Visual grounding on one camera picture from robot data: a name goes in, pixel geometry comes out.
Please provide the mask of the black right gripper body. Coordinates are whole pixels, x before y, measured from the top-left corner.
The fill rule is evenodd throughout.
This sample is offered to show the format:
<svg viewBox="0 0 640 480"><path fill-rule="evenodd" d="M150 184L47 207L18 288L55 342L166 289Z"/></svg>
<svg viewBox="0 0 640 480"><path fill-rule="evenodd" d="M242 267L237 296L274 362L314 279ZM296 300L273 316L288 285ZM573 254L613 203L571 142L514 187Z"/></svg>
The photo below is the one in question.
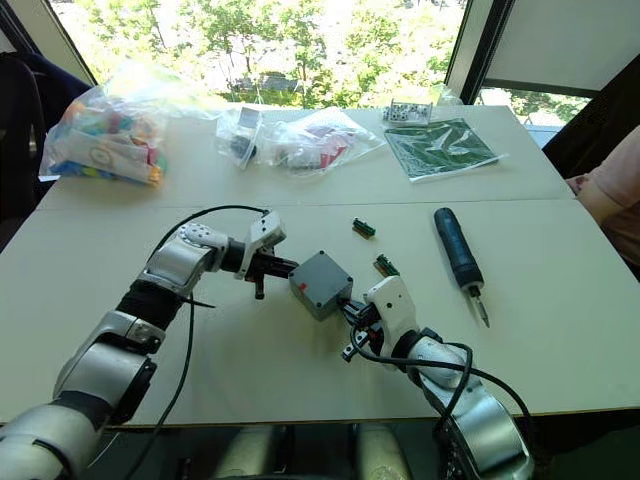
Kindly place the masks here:
<svg viewBox="0 0 640 480"><path fill-rule="evenodd" d="M362 320L351 321L351 325L356 331L365 333L365 342L362 347L368 345L373 353L380 353L384 344L381 314L373 303L364 305Z"/></svg>

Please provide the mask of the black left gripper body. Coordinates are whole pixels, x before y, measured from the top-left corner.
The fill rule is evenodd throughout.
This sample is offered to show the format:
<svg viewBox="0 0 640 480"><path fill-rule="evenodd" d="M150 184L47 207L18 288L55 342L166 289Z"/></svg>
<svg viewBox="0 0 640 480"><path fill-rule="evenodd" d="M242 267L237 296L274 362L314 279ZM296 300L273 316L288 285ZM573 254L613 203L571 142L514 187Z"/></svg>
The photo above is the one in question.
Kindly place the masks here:
<svg viewBox="0 0 640 480"><path fill-rule="evenodd" d="M252 255L247 270L248 282L256 283L259 278L265 276L279 278L280 275L281 272L273 249L259 249Z"/></svg>

